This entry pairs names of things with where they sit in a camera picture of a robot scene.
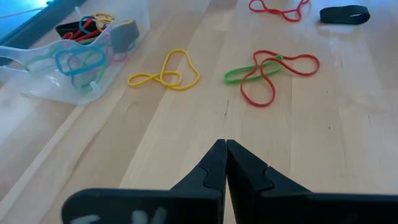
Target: black plastic jaw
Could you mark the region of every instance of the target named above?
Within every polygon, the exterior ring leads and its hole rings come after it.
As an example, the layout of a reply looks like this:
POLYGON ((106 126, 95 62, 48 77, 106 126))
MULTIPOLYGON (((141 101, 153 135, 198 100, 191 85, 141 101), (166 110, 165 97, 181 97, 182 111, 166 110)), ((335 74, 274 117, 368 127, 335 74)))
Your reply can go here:
POLYGON ((227 141, 227 177, 237 224, 398 223, 398 197, 313 193, 227 141))
POLYGON ((63 205, 71 224, 220 224, 224 215, 227 148, 218 140, 171 190, 88 189, 63 205))

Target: black rubber band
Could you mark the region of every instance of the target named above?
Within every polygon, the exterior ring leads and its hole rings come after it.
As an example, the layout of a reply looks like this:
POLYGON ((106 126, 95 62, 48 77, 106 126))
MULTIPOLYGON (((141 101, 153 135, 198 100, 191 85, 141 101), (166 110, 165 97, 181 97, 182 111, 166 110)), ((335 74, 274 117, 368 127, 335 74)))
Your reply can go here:
POLYGON ((371 17, 364 6, 328 7, 320 11, 320 16, 323 23, 353 25, 365 23, 371 17))

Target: yellow rubber band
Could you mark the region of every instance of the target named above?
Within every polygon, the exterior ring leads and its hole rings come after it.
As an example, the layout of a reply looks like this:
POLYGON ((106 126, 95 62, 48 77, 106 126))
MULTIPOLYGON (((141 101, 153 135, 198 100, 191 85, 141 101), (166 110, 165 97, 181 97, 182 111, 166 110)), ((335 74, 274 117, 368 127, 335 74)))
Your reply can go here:
POLYGON ((110 24, 114 20, 114 18, 115 17, 113 15, 106 12, 94 13, 94 19, 96 20, 95 26, 100 32, 104 31, 104 29, 100 26, 100 22, 102 22, 103 24, 110 24))
POLYGON ((200 79, 200 74, 199 74, 198 70, 195 68, 195 66, 193 66, 192 61, 189 58, 188 52, 186 52, 184 49, 174 49, 174 50, 170 51, 167 54, 166 59, 164 60, 164 63, 163 63, 162 70, 160 71, 160 73, 155 74, 155 75, 148 74, 148 73, 138 73, 138 74, 130 76, 129 79, 127 80, 127 84, 129 86, 131 86, 131 87, 135 87, 135 86, 142 85, 142 84, 144 84, 145 82, 148 82, 151 79, 154 79, 154 80, 158 81, 163 86, 166 86, 166 87, 168 87, 168 88, 170 88, 172 90, 182 91, 182 90, 187 90, 187 89, 193 87, 194 85, 196 85, 198 83, 199 79, 200 79), (177 53, 177 52, 178 53, 183 53, 183 54, 185 54, 187 56, 188 63, 191 66, 192 70, 196 74, 195 80, 191 84, 186 85, 186 86, 179 86, 179 84, 181 84, 181 81, 182 81, 182 75, 181 75, 180 72, 178 72, 178 71, 165 71, 166 65, 167 65, 167 63, 170 60, 170 56, 172 54, 174 54, 174 53, 177 53), (163 77, 166 76, 166 75, 176 75, 176 76, 178 76, 178 81, 175 82, 175 83, 165 82, 163 77), (133 79, 138 78, 138 77, 147 77, 147 78, 144 79, 144 80, 141 80, 141 81, 139 81, 137 83, 133 83, 132 82, 133 79))

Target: clear plastic container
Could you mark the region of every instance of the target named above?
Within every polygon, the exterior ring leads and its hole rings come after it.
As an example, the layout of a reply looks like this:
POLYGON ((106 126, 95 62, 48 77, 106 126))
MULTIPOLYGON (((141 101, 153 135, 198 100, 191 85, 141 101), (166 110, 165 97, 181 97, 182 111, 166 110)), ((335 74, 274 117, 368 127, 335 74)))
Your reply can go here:
POLYGON ((78 105, 99 98, 150 29, 146 1, 124 1, 120 8, 102 9, 115 20, 90 45, 59 40, 29 50, 0 46, 0 57, 25 67, 0 67, 0 81, 21 93, 78 105))

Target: light wood grain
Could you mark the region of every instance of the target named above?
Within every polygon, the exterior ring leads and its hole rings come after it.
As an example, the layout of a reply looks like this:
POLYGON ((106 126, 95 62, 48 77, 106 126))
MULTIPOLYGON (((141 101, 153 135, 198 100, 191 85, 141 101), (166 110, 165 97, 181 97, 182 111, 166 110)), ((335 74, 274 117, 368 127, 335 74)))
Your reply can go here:
MULTIPOLYGON (((266 2, 289 9, 299 0, 266 2)), ((87 0, 81 10, 113 5, 87 0)), ((312 191, 398 194, 398 2, 312 1, 298 23, 255 14, 247 0, 148 5, 151 30, 97 101, 74 106, 0 88, 0 223, 60 223, 63 202, 88 187, 169 189, 219 138, 237 140, 312 191), (367 6, 371 20, 318 23, 320 9, 347 4, 367 6), (127 87, 133 73, 159 72, 174 48, 190 53, 201 73, 197 86, 127 87), (288 71, 273 76, 275 102, 255 108, 222 77, 251 64, 259 49, 314 54, 322 67, 308 78, 288 71)), ((72 14, 64 22, 74 20, 72 14)), ((57 38, 49 32, 34 47, 57 38)), ((181 71, 184 83, 193 79, 182 55, 168 68, 181 71)), ((262 81, 245 89, 256 100, 270 97, 262 81)), ((225 223, 234 223, 230 198, 225 223)))

